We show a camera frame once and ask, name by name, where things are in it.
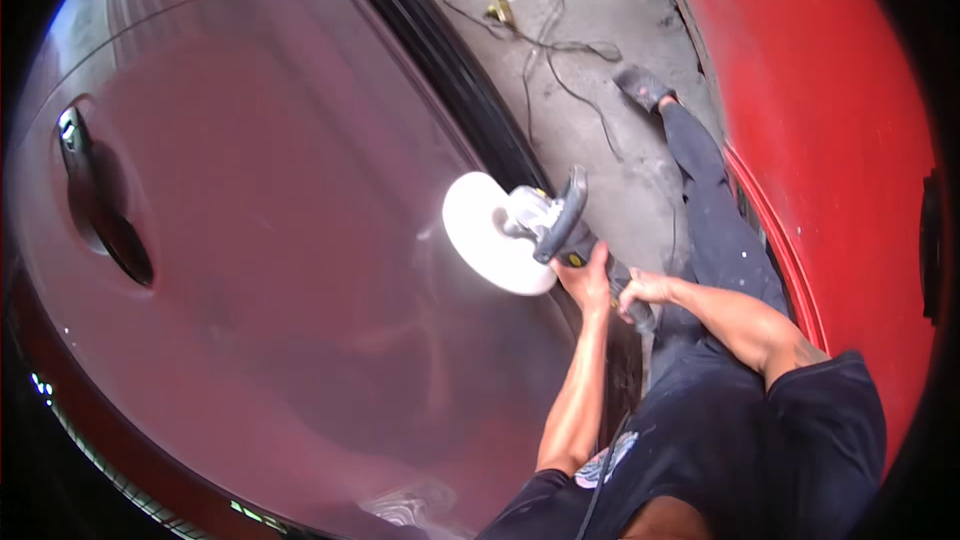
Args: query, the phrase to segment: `power cord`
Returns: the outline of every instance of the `power cord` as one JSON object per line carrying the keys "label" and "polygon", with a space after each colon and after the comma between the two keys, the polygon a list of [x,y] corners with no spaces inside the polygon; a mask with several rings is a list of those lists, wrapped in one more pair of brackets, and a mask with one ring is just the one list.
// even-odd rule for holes
{"label": "power cord", "polygon": [[564,40],[559,42],[547,42],[546,38],[549,36],[550,32],[556,28],[560,20],[563,18],[564,14],[567,11],[567,0],[559,0],[557,5],[553,8],[550,13],[550,16],[546,18],[546,22],[543,27],[540,29],[540,32],[537,34],[539,38],[532,38],[528,34],[520,30],[519,27],[505,25],[500,21],[485,20],[482,18],[475,17],[471,15],[464,9],[453,4],[450,0],[440,0],[444,5],[446,5],[451,10],[455,11],[463,18],[474,22],[477,26],[480,26],[491,36],[497,40],[507,40],[511,36],[519,38],[520,40],[530,44],[533,47],[531,54],[527,56],[527,60],[523,66],[523,94],[526,102],[526,112],[527,112],[527,140],[533,142],[533,117],[531,113],[531,101],[530,101],[530,89],[528,85],[528,78],[530,72],[533,70],[533,64],[536,61],[534,56],[534,51],[536,49],[544,49],[546,53],[547,65],[550,68],[550,73],[553,74],[553,78],[557,80],[559,87],[570,95],[570,97],[576,99],[583,104],[588,105],[600,118],[600,124],[603,126],[604,136],[606,137],[606,145],[609,147],[610,152],[613,153],[614,158],[618,163],[623,163],[623,157],[620,154],[619,149],[617,148],[613,134],[611,132],[611,126],[607,121],[606,115],[596,104],[596,102],[586,98],[580,93],[577,93],[570,88],[570,85],[567,84],[560,77],[557,72],[556,66],[553,64],[553,53],[587,53],[595,54],[600,57],[607,63],[618,63],[623,60],[623,54],[620,52],[620,48],[613,42],[608,42],[605,40],[595,41],[595,42],[581,42],[578,40]]}

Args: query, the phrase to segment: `polisher handle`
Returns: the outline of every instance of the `polisher handle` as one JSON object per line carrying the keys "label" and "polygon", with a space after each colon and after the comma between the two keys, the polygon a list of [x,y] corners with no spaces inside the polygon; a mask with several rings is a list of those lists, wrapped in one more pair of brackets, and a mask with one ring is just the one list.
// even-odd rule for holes
{"label": "polisher handle", "polygon": [[[633,278],[630,269],[614,255],[606,257],[606,280],[609,282],[609,297],[612,306],[619,306],[620,293],[627,288]],[[627,315],[633,320],[633,327],[638,334],[648,334],[654,331],[657,324],[654,310],[641,300],[634,300],[627,307]]]}

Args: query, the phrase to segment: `dark pants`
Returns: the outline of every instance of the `dark pants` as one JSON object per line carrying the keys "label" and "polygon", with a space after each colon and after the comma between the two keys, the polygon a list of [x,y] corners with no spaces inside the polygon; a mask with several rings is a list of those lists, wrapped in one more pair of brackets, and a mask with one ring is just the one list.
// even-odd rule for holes
{"label": "dark pants", "polygon": [[[667,147],[683,176],[691,244],[690,260],[680,277],[749,294],[787,316],[783,284],[757,233],[740,216],[723,155],[710,132],[678,103],[666,105],[661,114]],[[666,306],[655,333],[648,388],[679,354],[705,336],[688,310]]]}

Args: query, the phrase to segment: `white foam pad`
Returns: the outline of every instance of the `white foam pad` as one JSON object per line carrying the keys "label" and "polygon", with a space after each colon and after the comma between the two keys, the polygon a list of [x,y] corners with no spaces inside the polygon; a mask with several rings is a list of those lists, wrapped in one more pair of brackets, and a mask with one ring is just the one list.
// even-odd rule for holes
{"label": "white foam pad", "polygon": [[508,237],[495,223],[507,192],[482,171],[462,175],[443,199],[443,227],[453,247],[477,273],[513,294],[544,294],[557,282],[548,265],[534,260],[530,239]]}

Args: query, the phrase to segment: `car body panel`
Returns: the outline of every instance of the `car body panel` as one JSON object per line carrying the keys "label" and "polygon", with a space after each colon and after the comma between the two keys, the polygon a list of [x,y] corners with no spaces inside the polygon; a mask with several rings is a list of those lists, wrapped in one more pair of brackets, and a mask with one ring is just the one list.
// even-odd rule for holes
{"label": "car body panel", "polygon": [[[452,252],[444,192],[482,163],[396,43],[358,0],[78,5],[109,39],[51,33],[5,163],[76,363],[245,504],[332,534],[397,505],[478,531],[533,467],[572,337],[550,295],[506,295]],[[71,209],[71,104],[149,287]]]}

